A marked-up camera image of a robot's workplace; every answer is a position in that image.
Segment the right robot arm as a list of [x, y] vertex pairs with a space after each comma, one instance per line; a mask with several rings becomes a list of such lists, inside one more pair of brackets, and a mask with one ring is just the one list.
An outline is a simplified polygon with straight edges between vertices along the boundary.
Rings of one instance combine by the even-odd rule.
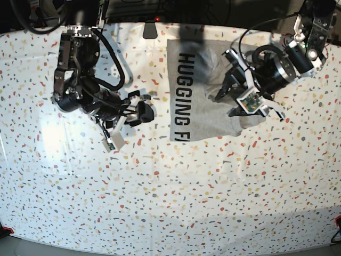
[[[123, 123], [135, 127], [154, 120], [153, 109], [147, 104], [149, 95], [139, 91], [121, 99], [118, 91], [125, 84], [125, 73], [114, 50], [103, 32], [108, 1], [66, 1], [67, 14], [62, 33], [58, 65], [54, 72], [52, 102], [63, 112], [77, 109], [92, 116], [102, 129]], [[119, 75], [117, 85], [112, 85], [95, 75], [94, 67], [100, 58], [100, 44], [108, 50]]]

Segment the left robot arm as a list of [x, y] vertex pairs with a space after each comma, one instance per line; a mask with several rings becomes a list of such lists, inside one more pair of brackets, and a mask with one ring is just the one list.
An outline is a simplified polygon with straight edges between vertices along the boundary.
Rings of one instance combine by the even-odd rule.
[[336, 7], [336, 1], [304, 1], [293, 14], [296, 17], [294, 34], [281, 48], [271, 44], [259, 46], [252, 51], [250, 59], [242, 52], [241, 45], [227, 49], [224, 54], [231, 68], [215, 101], [239, 92], [234, 98], [237, 106], [229, 113], [231, 117], [266, 117], [274, 110], [284, 120], [283, 108], [275, 102], [274, 95], [323, 69], [327, 60], [323, 50], [336, 22]]

